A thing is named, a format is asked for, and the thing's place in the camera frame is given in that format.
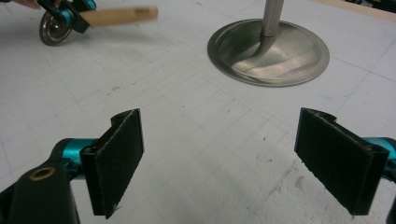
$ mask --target white work surface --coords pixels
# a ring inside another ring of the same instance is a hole
[[[330,63],[305,84],[265,88],[223,75],[206,53],[222,26],[262,18],[264,0],[96,4],[157,5],[159,19],[48,47],[43,9],[0,5],[0,190],[58,141],[97,138],[112,116],[140,108],[146,152],[113,217],[95,217],[85,181],[71,182],[82,223],[385,223],[393,183],[381,180],[370,214],[353,217],[294,143],[301,107],[361,137],[396,138],[396,23],[286,0],[281,20],[320,36]]]

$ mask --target hand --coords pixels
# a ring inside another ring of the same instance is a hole
[[[21,4],[26,7],[40,9],[41,6],[35,0],[12,0],[15,3]]]

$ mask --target wooden handle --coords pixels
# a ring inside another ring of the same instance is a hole
[[[107,26],[129,22],[155,20],[158,18],[158,8],[115,8],[107,10],[85,11],[81,12],[80,15],[90,24],[90,26]]]

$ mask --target teal anodized aluminum part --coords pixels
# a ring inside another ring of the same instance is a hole
[[[66,147],[64,148],[64,154],[62,155],[62,158],[64,159],[70,159],[73,161],[73,163],[79,167],[82,167],[81,163],[81,157],[79,156],[79,152],[84,148],[92,145],[92,143],[96,139],[91,139],[91,138],[75,138],[70,140],[69,143],[67,143]]]
[[[364,137],[366,142],[383,147],[389,151],[388,160],[396,160],[396,148],[382,137]]]
[[[90,5],[91,9],[96,9],[96,4],[92,0],[87,0],[88,5]]]
[[[73,16],[72,14],[69,12],[69,10],[60,10],[61,14],[64,16],[64,18],[66,19],[66,24],[69,25],[73,22]]]

